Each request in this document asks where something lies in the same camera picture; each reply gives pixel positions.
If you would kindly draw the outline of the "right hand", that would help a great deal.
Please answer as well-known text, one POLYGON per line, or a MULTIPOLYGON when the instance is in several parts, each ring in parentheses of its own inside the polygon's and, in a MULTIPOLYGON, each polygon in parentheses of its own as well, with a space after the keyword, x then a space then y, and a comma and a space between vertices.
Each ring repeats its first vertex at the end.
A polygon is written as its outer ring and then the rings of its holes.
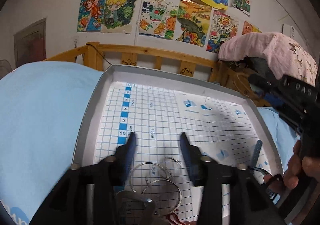
POLYGON ((283 194, 285 189, 293 190, 299 183, 298 175, 304 171, 307 176, 313 177, 319 182, 319 159, 305 156, 302 160, 299 157, 301 141, 298 140, 293 147, 293 155, 288 161, 287 170, 283 175, 283 181, 274 181, 269 189, 277 194, 283 194))

